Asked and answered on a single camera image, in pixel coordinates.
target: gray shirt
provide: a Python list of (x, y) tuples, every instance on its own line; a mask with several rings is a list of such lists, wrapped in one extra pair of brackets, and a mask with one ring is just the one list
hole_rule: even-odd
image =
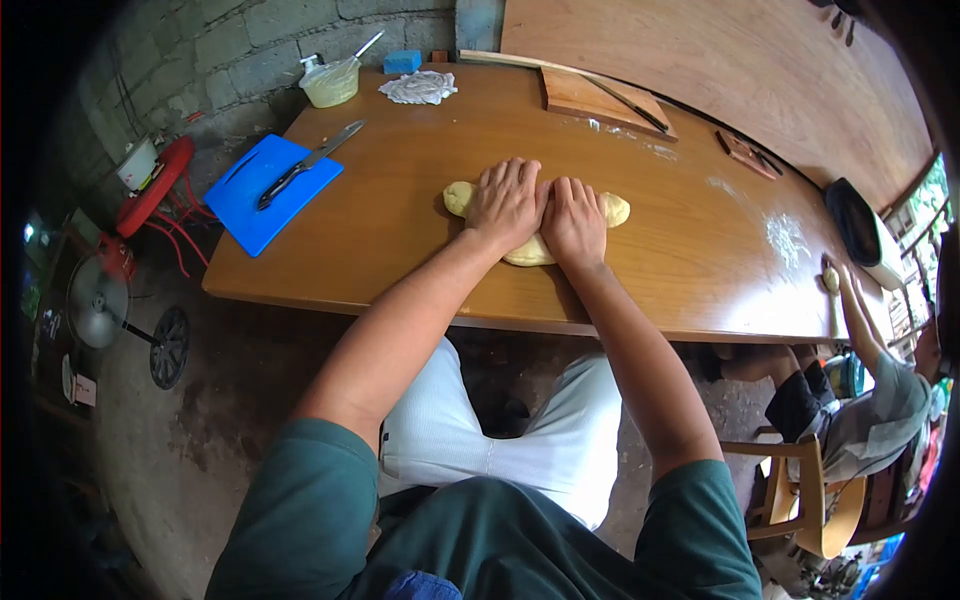
[[(832, 415), (822, 410), (804, 431), (820, 439), (825, 482), (865, 477), (889, 467), (928, 419), (930, 384), (911, 365), (881, 352), (874, 376), (872, 391)], [(796, 481), (799, 465), (790, 465), (790, 475)]]

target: concrete floor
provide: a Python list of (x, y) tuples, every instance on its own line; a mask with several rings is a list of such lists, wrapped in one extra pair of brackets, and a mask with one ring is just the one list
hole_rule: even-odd
[[(190, 320), (186, 370), (163, 392), (150, 378), (148, 347), (122, 335), (102, 355), (95, 412), (98, 471), (131, 549), (163, 598), (202, 598), (244, 493), (278, 428), (352, 317), (212, 298), (200, 289), (203, 265), (188, 258), (186, 279), (168, 241), (145, 232), (130, 320), (152, 331), (168, 307)], [(202, 243), (212, 253), (216, 235)], [(464, 380), (481, 417), (509, 398), (532, 410), (589, 338), (451, 327)], [(690, 347), (678, 346), (681, 356)], [(707, 384), (687, 363), (721, 439), (748, 440), (773, 385)], [(650, 490), (650, 456), (624, 416), (620, 470), (597, 535), (632, 557)], [(728, 462), (741, 506), (755, 458)]]

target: green t-shirt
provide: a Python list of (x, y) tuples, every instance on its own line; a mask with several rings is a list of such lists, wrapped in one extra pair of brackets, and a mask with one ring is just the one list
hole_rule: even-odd
[(727, 466), (675, 468), (650, 491), (628, 561), (552, 500), (473, 477), (380, 503), (377, 463), (352, 432), (297, 420), (279, 433), (240, 508), (206, 598), (382, 598), (415, 569), (464, 598), (759, 598)]

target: concrete block wall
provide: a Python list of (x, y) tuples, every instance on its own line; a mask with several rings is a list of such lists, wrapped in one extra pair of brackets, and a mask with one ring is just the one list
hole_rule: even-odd
[[(397, 49), (452, 52), (455, 4), (131, 0), (67, 94), (52, 131), (51, 159), (61, 163), (79, 204), (103, 225), (123, 200), (109, 173), (128, 142), (145, 132), (189, 134), (199, 151), (282, 131), (306, 104), (296, 89), (300, 57), (345, 58), (381, 29), (385, 35), (362, 58), (367, 65)], [(117, 73), (130, 94), (130, 116)], [(197, 112), (203, 115), (185, 122)]]

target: electrical wire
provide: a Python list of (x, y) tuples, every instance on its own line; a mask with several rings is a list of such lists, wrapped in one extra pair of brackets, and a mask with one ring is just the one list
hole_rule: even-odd
[(127, 117), (127, 122), (133, 130), (133, 134), (139, 137), (140, 130), (142, 129), (145, 132), (147, 128), (143, 127), (143, 123), (140, 122), (140, 118), (136, 114), (136, 107), (133, 105), (130, 90), (127, 88), (127, 81), (124, 79), (123, 72), (120, 68), (120, 51), (117, 49), (116, 40), (110, 41), (108, 52), (110, 54), (110, 63), (113, 66), (113, 79), (117, 84), (117, 94), (120, 96), (120, 106), (123, 107), (124, 115)]
[(845, 490), (845, 489), (847, 488), (847, 486), (850, 484), (851, 481), (853, 481), (854, 479), (856, 479), (856, 478), (860, 475), (860, 473), (862, 473), (863, 471), (865, 471), (865, 470), (867, 470), (868, 468), (872, 467), (873, 465), (879, 463), (880, 461), (885, 461), (885, 460), (887, 460), (888, 458), (890, 458), (890, 457), (889, 457), (889, 456), (881, 456), (880, 458), (876, 459), (875, 461), (872, 461), (871, 463), (867, 463), (865, 466), (863, 466), (863, 467), (861, 467), (860, 469), (858, 469), (857, 472), (853, 474), (853, 477), (851, 477), (850, 479), (848, 479), (848, 480), (844, 483), (844, 485), (840, 487), (840, 492), (837, 492), (836, 494), (833, 495), (833, 500), (830, 502), (830, 505), (827, 507), (826, 514), (829, 515), (829, 514), (833, 511), (833, 508), (837, 505), (837, 502), (840, 501), (840, 496), (843, 494), (843, 490)]

